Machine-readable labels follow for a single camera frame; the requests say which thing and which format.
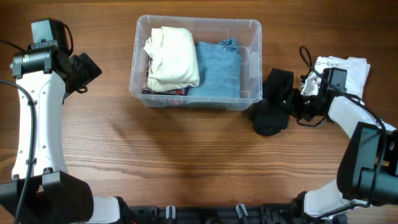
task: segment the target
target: wooden surface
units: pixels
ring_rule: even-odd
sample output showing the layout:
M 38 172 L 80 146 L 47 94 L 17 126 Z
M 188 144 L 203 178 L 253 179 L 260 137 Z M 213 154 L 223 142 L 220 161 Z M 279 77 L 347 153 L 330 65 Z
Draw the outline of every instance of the wooden surface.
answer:
M 128 91 L 136 21 L 143 14 L 257 19 L 263 79 L 271 68 L 307 72 L 299 56 L 365 57 L 366 104 L 398 126 L 397 1 L 175 1 L 0 5 L 0 39 L 32 43 L 30 22 L 68 24 L 75 54 L 86 52 L 103 74 L 88 93 L 63 105 L 63 153 L 69 173 L 96 195 L 129 205 L 250 205 L 290 202 L 336 178 L 349 138 L 337 124 L 305 128 L 290 119 L 265 138 L 244 113 L 146 108 Z M 15 50 L 0 45 L 0 78 L 12 80 Z M 19 134 L 17 91 L 0 87 L 0 182 L 8 182 Z M 350 223 L 398 222 L 398 207 L 358 209 Z M 12 222 L 0 209 L 0 223 Z

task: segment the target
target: black garment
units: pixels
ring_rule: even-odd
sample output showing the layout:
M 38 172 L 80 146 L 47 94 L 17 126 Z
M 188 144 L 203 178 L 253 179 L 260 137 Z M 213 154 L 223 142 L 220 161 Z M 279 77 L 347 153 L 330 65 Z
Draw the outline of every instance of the black garment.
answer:
M 292 103 L 293 72 L 273 68 L 262 85 L 262 100 L 253 105 L 250 120 L 262 136 L 272 136 L 287 128 L 289 114 L 283 108 Z

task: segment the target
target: plaid cloth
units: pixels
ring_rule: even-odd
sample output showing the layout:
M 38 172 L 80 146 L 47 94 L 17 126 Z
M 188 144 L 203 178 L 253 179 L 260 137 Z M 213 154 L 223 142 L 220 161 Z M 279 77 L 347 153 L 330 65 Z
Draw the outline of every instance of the plaid cloth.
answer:
M 187 88 L 182 88 L 178 90 L 170 90 L 164 92 L 155 92 L 148 88 L 148 75 L 150 65 L 152 65 L 152 58 L 148 58 L 148 66 L 147 66 L 147 78 L 145 79 L 144 86 L 142 87 L 142 94 L 152 94 L 152 95 L 174 95 L 174 96 L 186 96 Z

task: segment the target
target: plastic bin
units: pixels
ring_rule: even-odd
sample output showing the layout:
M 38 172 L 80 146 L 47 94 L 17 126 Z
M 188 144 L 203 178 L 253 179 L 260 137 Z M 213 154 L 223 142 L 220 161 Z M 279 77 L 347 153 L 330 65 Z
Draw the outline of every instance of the plastic bin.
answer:
M 162 26 L 188 29 L 193 41 L 217 44 L 232 37 L 238 38 L 242 56 L 240 98 L 168 96 L 141 94 L 146 79 L 148 56 L 143 49 L 152 28 Z M 184 106 L 245 110 L 262 98 L 262 33 L 260 22 L 254 19 L 206 19 L 170 16 L 141 16 L 137 21 L 130 78 L 130 94 L 152 107 Z

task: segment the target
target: white cloth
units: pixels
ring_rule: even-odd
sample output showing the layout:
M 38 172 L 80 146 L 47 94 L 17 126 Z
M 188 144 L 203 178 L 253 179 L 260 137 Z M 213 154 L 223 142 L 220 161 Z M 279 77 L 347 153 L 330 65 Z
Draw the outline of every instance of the white cloth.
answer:
M 341 68 L 347 70 L 346 88 L 347 93 L 362 98 L 363 88 L 371 68 L 365 58 L 349 57 L 346 60 L 338 57 L 318 57 L 315 62 L 315 70 L 323 72 L 325 68 Z M 302 95 L 312 96 L 318 94 L 321 79 L 311 72 L 302 87 Z
M 144 50 L 152 58 L 148 88 L 169 91 L 199 85 L 199 69 L 192 34 L 183 28 L 152 29 Z

